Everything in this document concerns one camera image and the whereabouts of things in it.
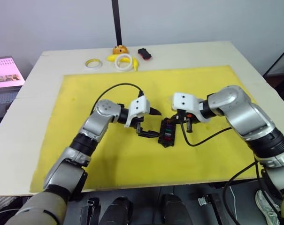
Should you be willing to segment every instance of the computer screen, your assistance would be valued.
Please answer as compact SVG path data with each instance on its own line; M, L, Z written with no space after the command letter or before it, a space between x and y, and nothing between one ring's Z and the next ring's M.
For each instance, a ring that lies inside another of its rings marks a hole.
M25 83L11 56L0 58L0 88L22 86Z

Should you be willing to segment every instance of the tape roll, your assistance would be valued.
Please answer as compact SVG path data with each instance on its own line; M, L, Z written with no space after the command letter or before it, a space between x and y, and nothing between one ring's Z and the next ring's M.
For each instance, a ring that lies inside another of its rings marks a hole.
M90 64L91 62L98 62L98 64L97 64L96 66L91 67L91 66L89 66L89 64ZM88 61L85 62L85 66L86 66L87 68L91 69L91 70L96 70L96 69L99 69L99 68L102 66L102 62L101 62L101 60L99 60L99 59L90 59L90 60L88 60Z
M127 67L119 67L119 65L118 65L119 60L123 59L123 58L128 58L130 60ZM132 69L132 57L127 53L120 54L115 60L115 67L118 70L123 71L123 72L131 70Z

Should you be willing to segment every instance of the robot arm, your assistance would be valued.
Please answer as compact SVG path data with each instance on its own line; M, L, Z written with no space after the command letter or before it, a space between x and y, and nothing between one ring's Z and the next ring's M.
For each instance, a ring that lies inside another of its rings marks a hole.
M63 224L67 202L81 193L87 178L87 167L92 153L105 134L109 123L122 123L134 127L143 137L158 137L154 131L143 131L140 123L145 114L160 115L151 108L144 95L133 100L129 109L109 100L101 100L80 128L71 145L66 147L46 175L44 191L34 195L8 222L7 225Z
M277 190L284 199L284 136L273 121L238 86L228 86L211 94L207 100L193 95L175 93L173 110L181 122L209 122L214 116L225 116L232 129L247 143L254 157L264 166L262 176L269 189ZM192 119L185 116L192 114ZM284 201L282 203L284 218Z

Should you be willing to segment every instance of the banana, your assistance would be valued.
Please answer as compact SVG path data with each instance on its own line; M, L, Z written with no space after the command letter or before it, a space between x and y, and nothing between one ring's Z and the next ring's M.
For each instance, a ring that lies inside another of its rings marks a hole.
M117 54L109 55L109 56L107 56L106 59L110 62L114 62L118 56L119 55L117 55ZM130 59L123 58L123 59L120 59L120 62L128 62L129 63ZM138 70L138 60L134 57L132 57L132 64L133 64L134 71L137 71Z

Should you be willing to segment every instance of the white tabletop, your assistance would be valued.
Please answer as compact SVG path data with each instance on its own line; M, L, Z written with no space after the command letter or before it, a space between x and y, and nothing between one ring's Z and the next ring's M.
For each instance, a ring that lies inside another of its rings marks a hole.
M144 61L145 47L152 59ZM150 45L128 48L139 71L230 65L261 108L284 134L284 101L230 42ZM46 127L66 74L117 72L105 58L111 48L43 52L0 124L0 195L28 195ZM90 71L91 58L103 66Z

